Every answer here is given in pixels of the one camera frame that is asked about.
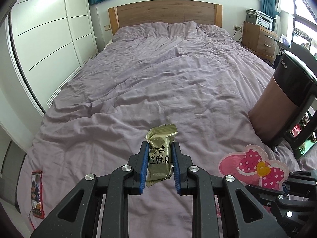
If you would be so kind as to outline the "wooden drawer cabinet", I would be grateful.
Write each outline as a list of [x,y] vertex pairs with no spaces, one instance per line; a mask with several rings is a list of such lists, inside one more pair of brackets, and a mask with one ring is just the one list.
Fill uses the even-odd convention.
[[262,60],[274,63],[277,35],[263,26],[244,22],[241,44]]

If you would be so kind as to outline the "olive green candy wrapper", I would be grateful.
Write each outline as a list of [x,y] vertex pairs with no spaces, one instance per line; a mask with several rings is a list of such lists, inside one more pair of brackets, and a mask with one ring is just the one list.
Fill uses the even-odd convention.
[[151,187],[172,175],[171,144],[178,130],[175,124],[160,125],[151,128],[146,140],[150,145],[148,154],[148,177],[146,186]]

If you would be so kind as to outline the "green metal tray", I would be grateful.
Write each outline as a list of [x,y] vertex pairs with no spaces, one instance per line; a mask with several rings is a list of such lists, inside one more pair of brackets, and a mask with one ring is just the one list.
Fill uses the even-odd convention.
[[303,124],[296,124],[291,134],[291,147],[296,159],[305,155],[310,148],[316,143],[316,119],[311,119],[305,126]]

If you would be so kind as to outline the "red smartphone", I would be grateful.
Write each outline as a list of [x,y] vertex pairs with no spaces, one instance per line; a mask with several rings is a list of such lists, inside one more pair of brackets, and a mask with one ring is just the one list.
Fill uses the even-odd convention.
[[31,173],[31,211],[35,217],[45,218],[42,199],[42,171]]

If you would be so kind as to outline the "wall power socket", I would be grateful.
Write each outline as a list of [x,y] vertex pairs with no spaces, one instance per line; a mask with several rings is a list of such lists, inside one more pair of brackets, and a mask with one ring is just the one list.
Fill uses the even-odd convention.
[[233,30],[242,33],[243,28],[241,26],[234,25]]

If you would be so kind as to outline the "grey office chair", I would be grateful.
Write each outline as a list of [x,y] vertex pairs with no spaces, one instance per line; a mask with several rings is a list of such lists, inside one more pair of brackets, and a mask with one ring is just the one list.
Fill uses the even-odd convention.
[[304,62],[307,67],[314,73],[317,74],[317,63],[316,58],[313,54],[303,45],[292,43],[290,52],[297,56],[302,62]]

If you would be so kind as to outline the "black copper electric kettle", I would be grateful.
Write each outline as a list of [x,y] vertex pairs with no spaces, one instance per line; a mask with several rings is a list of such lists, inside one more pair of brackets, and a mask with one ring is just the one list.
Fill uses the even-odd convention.
[[292,128],[316,119],[316,112],[309,111],[314,101],[316,75],[297,56],[283,50],[271,80],[248,115],[265,144],[274,148],[285,140],[291,146]]

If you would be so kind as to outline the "pink My Melody pouch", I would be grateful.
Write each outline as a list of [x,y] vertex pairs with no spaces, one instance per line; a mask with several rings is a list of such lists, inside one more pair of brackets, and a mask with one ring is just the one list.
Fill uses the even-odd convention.
[[268,154],[257,145],[247,145],[242,152],[226,155],[218,169],[222,175],[232,175],[244,185],[280,191],[290,174],[286,164],[269,160]]

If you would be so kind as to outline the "white wardrobe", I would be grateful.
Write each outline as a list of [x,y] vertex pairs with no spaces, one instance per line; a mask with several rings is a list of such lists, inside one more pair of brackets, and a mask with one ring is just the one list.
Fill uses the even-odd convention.
[[17,0],[9,26],[22,76],[46,112],[98,54],[88,0]]

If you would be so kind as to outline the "white printer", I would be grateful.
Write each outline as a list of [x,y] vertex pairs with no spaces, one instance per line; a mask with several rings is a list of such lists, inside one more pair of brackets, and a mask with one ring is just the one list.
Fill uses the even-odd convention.
[[245,18],[246,22],[263,26],[266,29],[272,31],[275,18],[272,18],[266,15],[264,12],[258,11],[255,9],[246,10],[245,14],[246,14],[246,18]]

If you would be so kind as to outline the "wooden headboard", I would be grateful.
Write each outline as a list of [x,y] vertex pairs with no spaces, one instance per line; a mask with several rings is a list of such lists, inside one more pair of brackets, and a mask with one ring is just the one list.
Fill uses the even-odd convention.
[[222,27],[222,5],[192,0],[152,0],[108,9],[114,35],[120,28],[144,23],[194,21]]

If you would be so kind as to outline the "purple bed duvet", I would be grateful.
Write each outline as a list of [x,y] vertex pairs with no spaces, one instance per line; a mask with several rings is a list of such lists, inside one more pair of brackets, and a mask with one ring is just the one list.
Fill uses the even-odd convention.
[[291,171],[316,168],[316,150],[299,160],[288,143],[264,145],[248,117],[273,69],[214,25],[194,22],[123,27],[104,51],[64,85],[42,119],[17,187],[30,230],[31,174],[42,172],[46,214],[89,173],[103,176],[140,150],[147,132],[175,124],[181,151],[218,175],[219,161],[258,145]]

